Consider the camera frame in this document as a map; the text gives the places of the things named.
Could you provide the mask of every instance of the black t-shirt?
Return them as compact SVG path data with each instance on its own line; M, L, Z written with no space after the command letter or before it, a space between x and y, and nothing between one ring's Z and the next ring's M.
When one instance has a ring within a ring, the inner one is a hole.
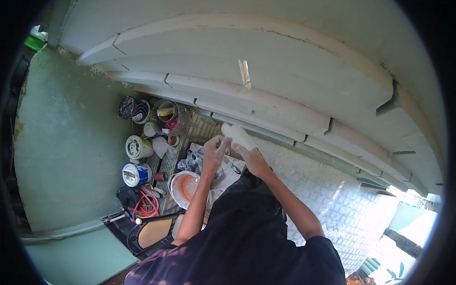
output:
M287 240L287 225L270 209L272 196L238 192L220 197L204 230L168 244L125 278L125 285L345 285L339 254L315 236L305 246Z

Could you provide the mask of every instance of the red object in bucket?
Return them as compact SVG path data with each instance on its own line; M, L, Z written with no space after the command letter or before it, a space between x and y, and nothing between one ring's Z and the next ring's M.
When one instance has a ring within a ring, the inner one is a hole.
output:
M168 178L168 174L166 172L158 172L154 174L155 181L165 181Z
M174 118L172 120L167 120L165 122L165 129L169 129L170 131L172 131L176 125L177 125L177 118Z

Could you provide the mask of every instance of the man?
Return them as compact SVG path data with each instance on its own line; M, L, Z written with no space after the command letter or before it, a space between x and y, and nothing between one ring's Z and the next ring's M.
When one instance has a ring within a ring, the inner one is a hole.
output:
M201 179L177 238L125 278L138 284L346 284L337 251L317 217L277 178L257 148L233 144L247 166L213 204L201 231L211 180L231 138L204 144ZM288 214L306 245L287 240Z

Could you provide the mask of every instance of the hand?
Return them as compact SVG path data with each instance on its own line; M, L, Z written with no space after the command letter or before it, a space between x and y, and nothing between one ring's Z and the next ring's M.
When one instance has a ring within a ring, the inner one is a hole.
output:
M204 144L204 158L202 163L202 173L207 173L209 177L214 176L222 165L223 157L229 155L231 138L216 135Z
M273 173L258 148L255 147L251 151L248 151L242 145L233 144L233 149L239 153L242 158L244 158L245 165L249 169L250 173L256 177L264 180L265 177Z

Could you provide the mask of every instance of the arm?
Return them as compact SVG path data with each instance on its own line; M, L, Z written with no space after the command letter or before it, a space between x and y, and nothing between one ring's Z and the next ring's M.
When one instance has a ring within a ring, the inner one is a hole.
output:
M280 202L306 240L313 236L325 236L320 221L315 214L278 179L269 168L258 148L248 151L241 145L233 144L233 149L242 155L249 171L268 185L275 198Z
M230 144L230 138L224 138L220 135L213 137L204 144L201 179L182 219L179 231L177 231L177 237L171 244L179 246L201 231L212 177L222 164L223 157L229 151Z

